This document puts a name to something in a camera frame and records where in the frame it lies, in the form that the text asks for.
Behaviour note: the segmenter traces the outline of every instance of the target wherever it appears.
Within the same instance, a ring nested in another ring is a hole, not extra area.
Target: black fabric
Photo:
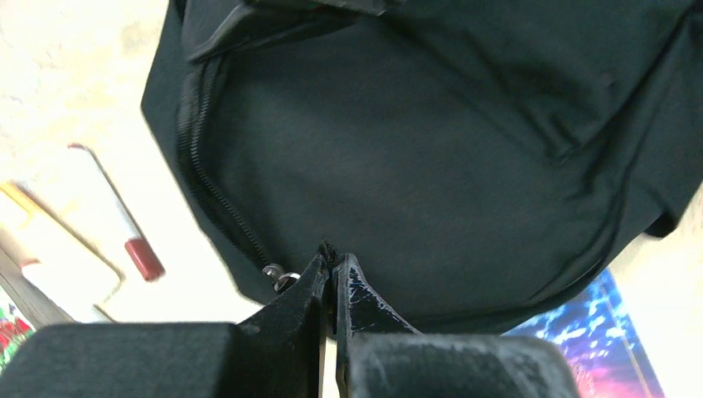
[[[700,184],[692,5],[409,0],[326,36],[229,51],[206,168],[287,270],[327,238],[420,330],[507,330],[576,295]],[[143,111],[185,187],[183,18],[212,19],[171,5]],[[186,195],[242,292],[270,299]]]

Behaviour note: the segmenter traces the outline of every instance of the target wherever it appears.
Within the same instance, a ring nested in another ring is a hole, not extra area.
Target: clamp jaw
[[[319,397],[329,333],[342,398],[579,396],[549,343],[423,335],[366,282],[356,256],[328,245],[297,282],[237,325],[43,328],[0,377],[0,396]]]

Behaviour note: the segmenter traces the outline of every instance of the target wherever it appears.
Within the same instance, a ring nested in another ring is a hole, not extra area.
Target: tool tip
[[[88,150],[82,143],[69,143],[68,148]]]

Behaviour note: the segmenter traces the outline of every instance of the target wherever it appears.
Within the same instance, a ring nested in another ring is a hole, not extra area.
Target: red marker cap
[[[129,253],[129,257],[132,258],[134,265],[137,266],[144,280],[155,280],[166,272],[163,265],[161,265],[161,261],[158,260],[152,247],[145,239],[130,239],[124,244],[124,248]]]

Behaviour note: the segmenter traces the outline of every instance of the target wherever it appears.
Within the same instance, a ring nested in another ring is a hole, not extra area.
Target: beige surface
[[[65,178],[55,163],[63,147],[91,146],[167,269],[157,283],[144,283],[111,236],[115,215],[71,182],[80,203],[64,196],[54,207],[124,273],[109,314],[238,321],[258,306],[237,294],[196,228],[138,109],[165,7],[166,0],[0,0],[0,177],[31,177],[47,190]],[[637,240],[613,266],[670,397],[700,390],[701,213],[699,195],[674,235]]]

